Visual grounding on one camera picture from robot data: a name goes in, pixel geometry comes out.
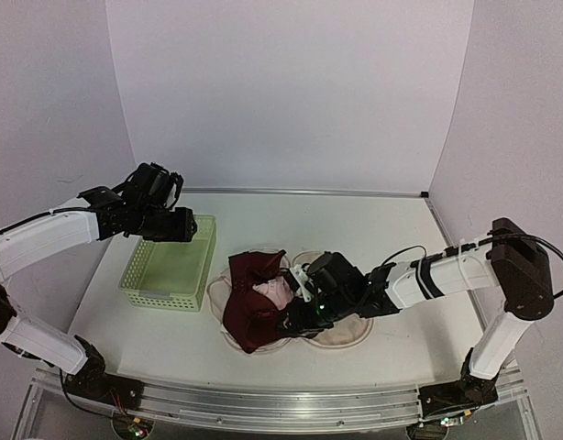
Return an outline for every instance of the green basket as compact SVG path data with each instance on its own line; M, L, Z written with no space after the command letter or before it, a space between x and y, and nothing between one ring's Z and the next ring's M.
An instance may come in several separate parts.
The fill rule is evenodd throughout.
M133 305L199 312L215 252L216 219L196 215L190 243L139 240L118 288Z

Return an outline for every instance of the maroon cloth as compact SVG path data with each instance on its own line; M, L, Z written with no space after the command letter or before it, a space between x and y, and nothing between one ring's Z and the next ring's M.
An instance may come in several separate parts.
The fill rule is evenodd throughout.
M277 254L244 252L228 259L233 287L223 324L246 353L282 338L275 331L280 311L253 286L275 278L284 255L285 250Z

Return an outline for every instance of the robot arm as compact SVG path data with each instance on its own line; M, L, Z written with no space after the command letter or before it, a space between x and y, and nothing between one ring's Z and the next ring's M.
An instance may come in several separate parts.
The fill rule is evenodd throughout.
M192 210L172 210L182 184L179 174L143 163L112 190L93 188L62 206L1 229L0 343L21 356L59 367L84 387L88 382L98 388L88 392L88 397L104 395L108 377L96 349L78 336L69 337L28 316L8 297L3 283L39 260L119 233L152 241L190 241L197 229Z
M278 331L312 336L350 314L397 314L423 301L501 286L503 310L468 353L461 378L420 389L425 418L495 402L503 362L530 324L547 316L563 294L553 295L548 255L539 243L563 260L558 249L505 218L493 222L489 236L416 261L390 263L389 258L365 276L341 254L327 252L284 274L302 297L284 309Z

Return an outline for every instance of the pink cloth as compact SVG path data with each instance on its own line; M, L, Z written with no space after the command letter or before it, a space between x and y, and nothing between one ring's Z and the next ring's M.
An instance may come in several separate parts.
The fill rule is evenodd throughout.
M283 310L293 298L290 286L288 286L283 277L277 277L263 284L255 285L253 290L269 298L278 310Z

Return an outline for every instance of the white wall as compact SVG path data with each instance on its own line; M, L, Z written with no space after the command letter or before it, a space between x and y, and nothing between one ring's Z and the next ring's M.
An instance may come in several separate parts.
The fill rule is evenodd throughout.
M188 186L428 189L472 0L108 0L137 161Z
M0 2L0 226L121 182L134 166L104 1ZM77 247L26 269L9 293L65 329L103 249ZM0 439L34 367L0 346Z
M563 0L477 0L431 198L455 239L498 216L563 249ZM555 289L563 268L553 266ZM485 292L488 312L498 292ZM563 439L563 298L517 356L545 439Z

